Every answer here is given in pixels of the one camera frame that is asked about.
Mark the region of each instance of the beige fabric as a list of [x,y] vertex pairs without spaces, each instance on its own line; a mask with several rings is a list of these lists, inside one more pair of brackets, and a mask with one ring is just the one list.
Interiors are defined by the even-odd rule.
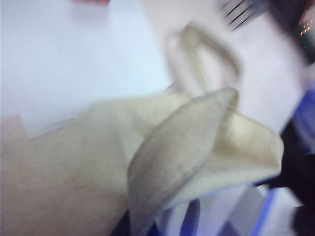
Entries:
[[67,128],[7,148],[3,235],[109,235],[126,211],[127,167],[141,143],[128,174],[134,236],[165,208],[278,173],[279,136],[228,109],[235,90],[189,101],[166,92],[99,103]]

